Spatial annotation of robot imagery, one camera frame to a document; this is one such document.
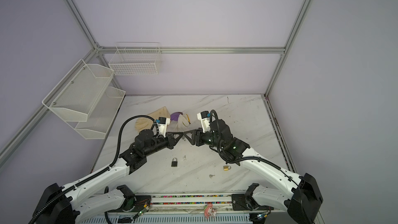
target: padlock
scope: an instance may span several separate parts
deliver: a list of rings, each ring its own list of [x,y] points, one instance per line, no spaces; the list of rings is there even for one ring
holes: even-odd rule
[[[177,159],[176,158],[173,158],[173,160],[172,160],[172,167],[177,167]]]

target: table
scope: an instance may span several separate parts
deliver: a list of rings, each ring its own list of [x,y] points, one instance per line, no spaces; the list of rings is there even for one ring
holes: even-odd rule
[[[126,119],[161,107],[167,107],[170,113],[188,114],[190,130],[201,127],[197,113],[214,109],[218,118],[229,125],[234,137],[250,144],[277,165],[286,167],[261,95],[170,95],[126,96],[94,170],[113,160],[119,129]],[[125,151],[137,135],[135,120],[132,120],[123,130],[120,151]],[[177,167],[171,167],[174,157]],[[256,173],[236,164],[224,171],[225,162],[216,152],[207,145],[192,146],[187,140],[181,139],[172,150],[163,149],[148,156],[147,160],[140,169],[111,183],[109,188],[126,184],[134,193],[246,191],[252,183],[275,188]]]

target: beige cloth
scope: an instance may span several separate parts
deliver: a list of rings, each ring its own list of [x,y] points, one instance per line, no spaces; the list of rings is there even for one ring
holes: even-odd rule
[[[162,107],[147,115],[154,119],[159,119],[159,117],[170,118],[170,113],[166,107]],[[135,122],[135,129],[138,132],[141,132],[143,129],[150,129],[152,127],[152,124],[153,122],[149,118],[138,118]]]

